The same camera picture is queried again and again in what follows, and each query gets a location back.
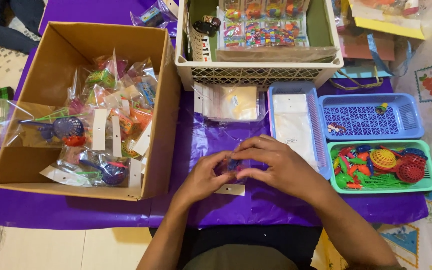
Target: red toy crab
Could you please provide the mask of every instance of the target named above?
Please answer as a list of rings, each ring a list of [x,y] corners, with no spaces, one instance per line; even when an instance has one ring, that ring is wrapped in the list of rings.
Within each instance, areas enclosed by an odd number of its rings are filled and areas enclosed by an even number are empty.
[[[86,143],[86,137],[72,135],[63,138],[64,144],[67,146],[83,146]]]

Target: plastic tray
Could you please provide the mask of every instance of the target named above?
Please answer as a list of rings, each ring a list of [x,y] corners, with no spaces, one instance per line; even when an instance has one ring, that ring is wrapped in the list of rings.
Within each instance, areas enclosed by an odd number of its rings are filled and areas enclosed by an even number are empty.
[[[377,114],[375,108],[383,102],[388,104],[387,111]],[[324,95],[319,107],[324,134],[330,140],[419,139],[424,134],[416,101],[408,94]],[[330,123],[346,131],[329,132]]]
[[[428,157],[426,161],[426,166],[424,168],[424,178],[412,185],[411,187],[405,188],[365,188],[359,189],[341,189],[336,184],[336,178],[334,176],[334,169],[331,166],[331,185],[338,193],[349,193],[349,194],[363,194],[363,193],[401,193],[401,192],[418,192],[418,191],[431,191],[432,190],[432,160],[430,155],[429,145],[422,140],[391,140],[391,141],[355,141],[355,142],[331,142],[328,143],[328,151],[331,152],[332,149],[341,149],[348,146],[358,146],[367,144],[372,146],[384,146],[389,149],[395,150],[399,147],[405,148],[416,148],[422,150],[424,154]]]
[[[313,137],[313,148],[315,159],[318,162],[319,174],[328,179],[332,175],[331,158],[327,149],[326,138],[323,136],[323,118],[318,110],[316,87],[312,82],[277,82],[268,88],[269,121],[271,135],[276,138],[274,131],[273,95],[278,94],[306,94],[308,102],[309,121],[311,124],[311,136]]]

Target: blue plastic basket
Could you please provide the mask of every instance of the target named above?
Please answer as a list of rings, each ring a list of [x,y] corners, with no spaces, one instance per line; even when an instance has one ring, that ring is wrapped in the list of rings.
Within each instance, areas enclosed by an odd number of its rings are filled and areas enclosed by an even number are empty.
[[[384,102],[387,111],[377,114],[375,108]],[[424,134],[416,101],[408,94],[324,95],[319,107],[330,140],[419,139]],[[329,132],[331,123],[346,131]]]
[[[273,95],[278,94],[306,94],[308,102],[309,121],[311,124],[311,136],[313,137],[314,157],[318,162],[319,174],[326,179],[330,179],[332,175],[331,159],[326,144],[326,138],[323,136],[323,118],[318,110],[318,95],[316,95],[316,87],[312,82],[277,82],[272,83],[268,89],[268,103],[270,111],[270,122],[272,136],[276,138],[274,130],[275,119],[273,110]]]

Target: tiled floor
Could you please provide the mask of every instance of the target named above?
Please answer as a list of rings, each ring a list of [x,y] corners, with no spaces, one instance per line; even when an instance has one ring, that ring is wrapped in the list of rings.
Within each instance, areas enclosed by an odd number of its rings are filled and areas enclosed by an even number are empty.
[[[32,36],[17,19],[9,26]],[[0,88],[16,89],[26,59],[25,55],[0,48]],[[147,228],[35,230],[4,227],[0,270],[134,270],[150,241]],[[313,266],[326,269],[322,244],[316,248]]]

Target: lattice pattern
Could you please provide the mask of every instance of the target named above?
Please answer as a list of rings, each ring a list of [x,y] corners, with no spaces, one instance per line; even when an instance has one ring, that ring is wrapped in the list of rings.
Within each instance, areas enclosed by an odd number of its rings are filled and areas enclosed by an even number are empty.
[[[194,81],[198,83],[258,85],[313,80],[322,70],[297,68],[191,68]]]
[[[398,122],[392,107],[383,115],[375,112],[374,106],[325,107],[326,125],[336,123],[345,127],[345,132],[332,131],[333,136],[398,134]]]

